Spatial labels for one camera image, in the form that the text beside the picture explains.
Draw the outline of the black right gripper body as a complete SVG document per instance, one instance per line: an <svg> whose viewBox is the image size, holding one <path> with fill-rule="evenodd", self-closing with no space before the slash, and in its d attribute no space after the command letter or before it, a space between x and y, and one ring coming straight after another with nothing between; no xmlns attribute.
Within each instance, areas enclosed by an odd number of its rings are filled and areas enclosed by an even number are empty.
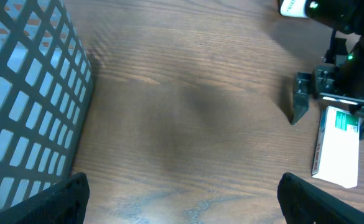
<svg viewBox="0 0 364 224"><path fill-rule="evenodd" d="M335 85L336 67L317 65L312 73L297 73L293 93L306 93L316 100L329 100L348 104L351 114L364 118L364 98L350 96L348 92Z"/></svg>

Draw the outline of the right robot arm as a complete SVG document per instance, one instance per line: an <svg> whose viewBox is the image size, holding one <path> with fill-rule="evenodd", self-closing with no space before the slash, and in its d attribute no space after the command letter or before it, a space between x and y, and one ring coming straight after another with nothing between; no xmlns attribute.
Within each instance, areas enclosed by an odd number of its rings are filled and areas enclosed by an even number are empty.
<svg viewBox="0 0 364 224"><path fill-rule="evenodd" d="M335 100L363 120L359 134L364 140L364 0L280 1L279 13L309 18L333 30L323 63L311 73L296 75L291 124L305 115L310 97Z"/></svg>

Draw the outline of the white green Panadol box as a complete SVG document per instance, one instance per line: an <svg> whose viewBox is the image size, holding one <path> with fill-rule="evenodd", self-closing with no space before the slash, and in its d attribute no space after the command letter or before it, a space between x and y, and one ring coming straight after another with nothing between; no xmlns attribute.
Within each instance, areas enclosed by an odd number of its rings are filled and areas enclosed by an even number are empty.
<svg viewBox="0 0 364 224"><path fill-rule="evenodd" d="M328 106L323 110L315 146L312 177L346 189L358 185L360 118Z"/></svg>

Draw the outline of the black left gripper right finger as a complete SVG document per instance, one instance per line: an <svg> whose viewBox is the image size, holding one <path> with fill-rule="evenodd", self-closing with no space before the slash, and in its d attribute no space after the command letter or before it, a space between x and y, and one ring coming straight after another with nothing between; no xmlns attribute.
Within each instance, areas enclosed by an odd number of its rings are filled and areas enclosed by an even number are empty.
<svg viewBox="0 0 364 224"><path fill-rule="evenodd" d="M277 198L287 223L364 223L364 213L286 172L278 184Z"/></svg>

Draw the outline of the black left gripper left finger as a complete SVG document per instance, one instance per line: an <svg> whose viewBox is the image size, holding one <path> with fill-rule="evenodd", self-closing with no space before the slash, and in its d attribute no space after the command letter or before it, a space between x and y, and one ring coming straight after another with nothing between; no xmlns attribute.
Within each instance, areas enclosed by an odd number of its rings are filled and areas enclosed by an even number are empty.
<svg viewBox="0 0 364 224"><path fill-rule="evenodd" d="M0 212L0 224L82 224L89 197L87 176L79 172Z"/></svg>

